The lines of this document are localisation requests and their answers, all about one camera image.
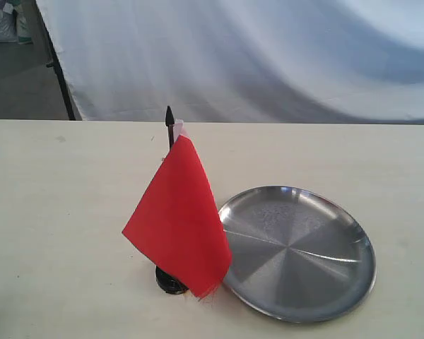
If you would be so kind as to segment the white backdrop cloth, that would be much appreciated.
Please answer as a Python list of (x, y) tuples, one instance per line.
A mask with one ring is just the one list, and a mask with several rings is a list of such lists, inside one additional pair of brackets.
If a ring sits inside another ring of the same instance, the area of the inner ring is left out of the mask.
[(424, 1), (39, 1), (86, 120), (424, 124)]

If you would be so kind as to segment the round stainless steel plate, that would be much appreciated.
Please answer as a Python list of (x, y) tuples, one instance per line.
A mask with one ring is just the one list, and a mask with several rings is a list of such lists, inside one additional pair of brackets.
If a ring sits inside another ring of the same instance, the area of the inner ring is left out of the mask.
[(232, 263), (225, 286), (271, 318), (317, 323), (343, 316), (372, 291), (375, 251), (335, 203), (304, 189), (260, 186), (219, 211)]

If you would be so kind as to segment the black backdrop stand pole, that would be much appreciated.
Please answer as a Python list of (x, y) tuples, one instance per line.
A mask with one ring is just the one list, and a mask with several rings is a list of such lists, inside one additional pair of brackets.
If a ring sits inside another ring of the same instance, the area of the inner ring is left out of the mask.
[(47, 29), (47, 24), (44, 21), (42, 12), (41, 12), (41, 8), (39, 5), (39, 1), (36, 1), (36, 6), (37, 6), (37, 11), (40, 17), (40, 22), (42, 24), (42, 30), (43, 30), (43, 34), (44, 34), (44, 39), (45, 39), (45, 44), (47, 45), (47, 53), (48, 53), (48, 62), (46, 63), (46, 67), (48, 69), (52, 69), (56, 78), (57, 78), (57, 83), (61, 92), (61, 97), (66, 109), (66, 113), (67, 113), (67, 117), (69, 121), (76, 121), (76, 113), (74, 112), (74, 107), (73, 107), (73, 103), (71, 100), (71, 96), (70, 96), (70, 92), (69, 92), (69, 88), (68, 85), (66, 83), (66, 79), (64, 77), (64, 73), (61, 67), (61, 64), (59, 62), (59, 58), (57, 56), (57, 53), (55, 51), (54, 45), (53, 45), (53, 41), (51, 39), (50, 33)]

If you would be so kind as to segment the white sacks in background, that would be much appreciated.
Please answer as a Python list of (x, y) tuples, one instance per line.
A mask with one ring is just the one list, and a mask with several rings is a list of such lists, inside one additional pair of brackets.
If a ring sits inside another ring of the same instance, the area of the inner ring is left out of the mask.
[(31, 44), (32, 38), (22, 1), (0, 0), (0, 43)]

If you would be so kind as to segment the red flag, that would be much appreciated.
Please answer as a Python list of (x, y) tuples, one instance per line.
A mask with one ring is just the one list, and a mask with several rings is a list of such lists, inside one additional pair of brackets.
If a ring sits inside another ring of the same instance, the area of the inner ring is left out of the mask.
[(193, 141), (171, 109), (165, 125), (169, 152), (122, 234), (202, 299), (222, 283), (232, 254)]

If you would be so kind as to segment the black round flag base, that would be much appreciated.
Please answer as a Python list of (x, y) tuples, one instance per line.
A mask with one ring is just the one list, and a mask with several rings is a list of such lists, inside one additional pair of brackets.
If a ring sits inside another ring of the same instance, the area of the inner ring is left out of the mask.
[(189, 288), (180, 282), (177, 278), (172, 277), (158, 266), (155, 268), (155, 278), (158, 286), (170, 295), (184, 294)]

